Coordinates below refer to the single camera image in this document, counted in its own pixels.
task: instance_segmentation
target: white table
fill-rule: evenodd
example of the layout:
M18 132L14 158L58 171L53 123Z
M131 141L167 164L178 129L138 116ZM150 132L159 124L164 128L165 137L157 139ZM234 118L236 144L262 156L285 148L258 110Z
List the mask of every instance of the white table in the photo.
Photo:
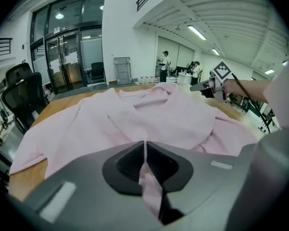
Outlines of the white table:
M190 85L192 81L192 75L179 73L178 84L188 84Z

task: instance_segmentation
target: ceiling light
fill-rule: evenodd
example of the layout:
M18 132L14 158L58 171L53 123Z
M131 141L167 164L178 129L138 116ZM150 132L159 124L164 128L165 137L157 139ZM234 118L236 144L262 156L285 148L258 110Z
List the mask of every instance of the ceiling light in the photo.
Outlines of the ceiling light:
M215 49L212 49L212 51L216 54L216 55L218 55L219 56L219 53L217 52L217 50L215 50Z
M61 13L58 13L58 14L56 15L56 18L57 18L57 19L62 19L63 17L64 17L64 15L61 14Z
M265 72L265 74L267 74L267 75L269 75L269 74L271 74L271 73L274 73L274 70L273 70L273 69L270 69L270 70L268 70L268 71Z
M190 25L188 26L188 28L191 29L194 33L196 33L202 40L207 40L201 33L197 31L196 28L194 28L194 26Z

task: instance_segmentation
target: human arm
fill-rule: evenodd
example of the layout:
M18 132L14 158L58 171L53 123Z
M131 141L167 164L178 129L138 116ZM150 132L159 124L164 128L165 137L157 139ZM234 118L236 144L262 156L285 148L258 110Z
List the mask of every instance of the human arm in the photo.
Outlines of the human arm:
M267 80L240 80L242 86L246 89L249 93L250 97L268 103L266 98L263 95L263 91L266 89L270 81ZM224 82L223 89L226 91L227 94L233 93L238 94L240 96L246 96L244 90L239 86L239 84L234 79L227 79Z

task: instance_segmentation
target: pink shirt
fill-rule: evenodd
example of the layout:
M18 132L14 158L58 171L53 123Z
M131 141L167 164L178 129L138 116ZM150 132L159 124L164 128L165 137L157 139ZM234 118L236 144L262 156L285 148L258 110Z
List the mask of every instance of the pink shirt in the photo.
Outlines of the pink shirt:
M30 129L10 174L47 158L47 178L79 156L135 141L238 156L244 145L256 139L217 108L190 99L175 83L135 92L109 89Z

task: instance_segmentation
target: doorway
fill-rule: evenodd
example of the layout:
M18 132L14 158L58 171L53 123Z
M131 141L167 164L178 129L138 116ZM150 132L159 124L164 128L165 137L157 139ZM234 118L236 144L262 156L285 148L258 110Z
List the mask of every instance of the doorway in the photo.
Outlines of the doorway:
M84 87L77 32L46 41L49 73L57 93Z

